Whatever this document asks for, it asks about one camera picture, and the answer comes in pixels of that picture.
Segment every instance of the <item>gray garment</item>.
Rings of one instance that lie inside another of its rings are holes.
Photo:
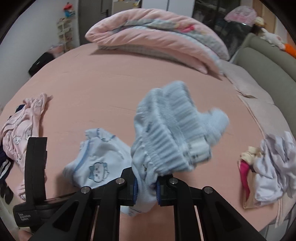
[[[292,198],[296,192],[296,147],[291,133],[285,131],[283,138],[269,134],[260,148],[263,157],[253,164],[256,206],[273,203],[284,193]]]

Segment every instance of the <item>orange plush toy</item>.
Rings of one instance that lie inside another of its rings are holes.
[[[296,49],[294,49],[290,44],[285,44],[285,51],[296,58]]]

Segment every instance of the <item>stuffed animal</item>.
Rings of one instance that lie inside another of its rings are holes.
[[[290,44],[285,44],[285,51],[296,58],[296,49],[294,49]]]
[[[282,43],[282,38],[280,36],[269,33],[265,28],[262,28],[261,30],[263,31],[262,39],[279,47],[281,50],[285,50],[285,45]]]

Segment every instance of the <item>white plush toy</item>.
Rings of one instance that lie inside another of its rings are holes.
[[[282,38],[276,34],[269,33],[266,29],[261,29],[264,33],[262,39],[266,40],[272,45],[279,47],[281,50],[285,50],[285,45],[282,43]]]

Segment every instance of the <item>black bag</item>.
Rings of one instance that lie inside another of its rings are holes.
[[[48,64],[50,61],[54,60],[54,56],[51,53],[45,52],[41,55],[39,59],[32,65],[29,69],[29,75],[31,77],[36,74],[44,65]]]

